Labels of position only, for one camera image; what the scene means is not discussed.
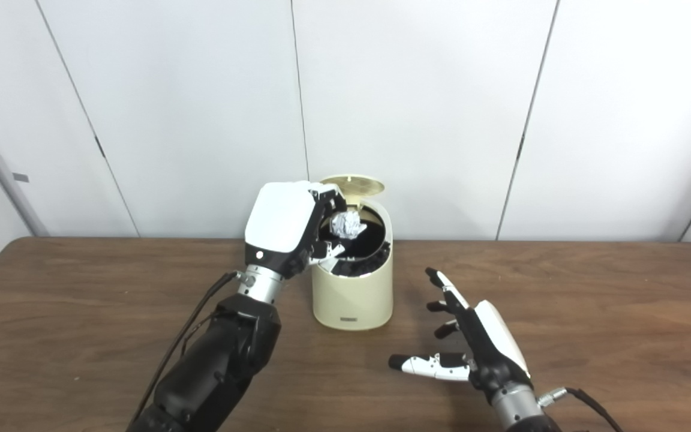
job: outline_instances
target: black cable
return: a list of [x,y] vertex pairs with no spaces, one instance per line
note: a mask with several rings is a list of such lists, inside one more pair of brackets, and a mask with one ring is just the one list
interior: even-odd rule
[[615,430],[615,432],[623,432],[622,427],[620,427],[620,425],[617,424],[617,421],[615,421],[615,419],[612,418],[612,416],[606,412],[606,410],[604,409],[604,407],[601,406],[600,403],[596,402],[596,400],[593,399],[593,397],[589,396],[589,394],[587,394],[579,388],[565,388],[565,390],[567,390],[567,393],[571,394],[577,399],[582,400],[583,402],[585,402],[586,405],[593,408],[594,411],[599,413],[599,415],[602,416],[604,420],[607,421],[607,423],[609,423],[609,426],[611,426],[612,429]]
[[186,337],[183,338],[183,345],[181,345],[181,358],[183,358],[183,356],[186,355],[186,347],[188,345],[189,339],[194,336],[194,334],[201,328],[201,326],[204,325],[204,323],[208,322],[208,320],[211,320],[214,317],[217,317],[217,312],[209,314],[206,318],[197,323],[197,325],[195,325],[194,328],[191,329],[191,331],[186,335]]
[[165,353],[164,358],[161,359],[159,366],[157,366],[156,372],[154,372],[154,377],[152,377],[151,382],[148,383],[148,388],[146,388],[146,392],[143,394],[143,399],[140,400],[140,404],[137,405],[137,410],[135,410],[135,414],[132,416],[132,420],[130,421],[130,424],[129,426],[127,426],[127,428],[131,427],[132,424],[137,420],[137,418],[139,418],[140,413],[143,412],[143,408],[146,407],[146,404],[148,403],[148,398],[151,397],[151,393],[153,393],[154,388],[156,388],[156,384],[159,382],[159,377],[161,377],[162,372],[164,372],[164,367],[167,366],[167,362],[170,361],[172,353],[175,352],[176,348],[178,348],[178,345],[181,343],[183,336],[186,334],[190,326],[194,324],[195,320],[199,316],[206,302],[209,300],[209,298],[214,296],[215,293],[217,293],[217,290],[222,288],[223,285],[227,284],[228,282],[231,282],[231,280],[234,279],[234,277],[236,277],[237,275],[238,272],[236,271],[223,274],[223,276],[220,277],[220,279],[218,279],[218,281],[215,282],[213,286],[209,287],[209,290],[207,290],[206,293],[204,293],[204,297],[199,301],[199,304],[197,304],[194,311],[191,312],[191,316],[188,317],[185,325],[183,326],[183,328],[181,328],[181,331],[179,331],[178,335],[175,336],[175,340],[172,341],[170,347],[167,348],[167,353]]

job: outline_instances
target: small label on wall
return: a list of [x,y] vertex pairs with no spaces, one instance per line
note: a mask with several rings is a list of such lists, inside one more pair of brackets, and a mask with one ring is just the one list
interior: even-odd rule
[[23,183],[28,183],[28,175],[25,174],[13,172],[12,178],[14,178],[15,181],[22,181]]

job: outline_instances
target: robotic finger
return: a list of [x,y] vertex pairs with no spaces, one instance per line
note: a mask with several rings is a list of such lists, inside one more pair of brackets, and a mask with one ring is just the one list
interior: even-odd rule
[[471,364],[463,353],[436,353],[433,356],[392,355],[389,367],[406,374],[444,381],[468,381]]
[[444,300],[431,301],[430,303],[426,304],[425,308],[428,309],[429,312],[447,312],[450,314],[449,307],[447,307],[447,302]]
[[450,336],[450,334],[455,333],[455,331],[460,331],[458,320],[450,320],[434,330],[434,336],[436,339],[444,339],[445,337]]
[[[128,432],[214,432],[238,404],[253,377],[271,360],[282,325],[277,296],[288,279],[312,263],[342,254],[348,240],[322,241],[327,218],[346,211],[335,184],[268,183],[260,189],[244,232],[247,270],[234,271],[209,288],[154,372]],[[235,295],[220,301],[209,322],[171,369],[167,361],[206,301],[227,282]],[[153,394],[154,402],[148,404]]]

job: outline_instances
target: white fingertip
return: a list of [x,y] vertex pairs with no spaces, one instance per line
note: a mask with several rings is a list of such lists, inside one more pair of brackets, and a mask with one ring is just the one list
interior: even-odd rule
[[346,247],[343,246],[342,244],[338,244],[335,246],[334,249],[332,249],[332,257],[337,257],[338,255],[342,254],[343,252],[346,251]]
[[455,287],[455,285],[444,285],[444,292],[452,292],[453,295],[455,295],[455,298],[458,299],[458,303],[460,306],[463,306],[463,309],[468,309],[469,304],[468,301],[466,301],[463,298],[463,295],[458,291],[458,288]]
[[414,368],[412,367],[412,358],[408,358],[407,361],[403,363],[403,365],[401,366],[401,371],[406,372],[407,374],[414,375]]
[[447,278],[447,276],[444,276],[444,273],[441,273],[441,271],[436,270],[436,276],[439,276],[439,281],[441,281],[445,287],[455,286],[452,284],[452,281],[450,281],[450,279]]
[[436,373],[436,367],[438,367],[438,361],[436,358],[431,358],[431,360],[425,360],[425,358],[420,358],[419,356],[414,356],[409,359],[411,364],[412,373],[415,375],[420,375],[422,377],[433,377]]

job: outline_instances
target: crumpled aluminum foil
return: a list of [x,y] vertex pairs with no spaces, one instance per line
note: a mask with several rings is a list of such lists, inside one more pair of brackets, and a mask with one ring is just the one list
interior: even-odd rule
[[359,237],[365,229],[367,229],[367,225],[362,224],[359,211],[343,211],[343,213],[335,214],[329,220],[329,232],[339,238],[353,240]]

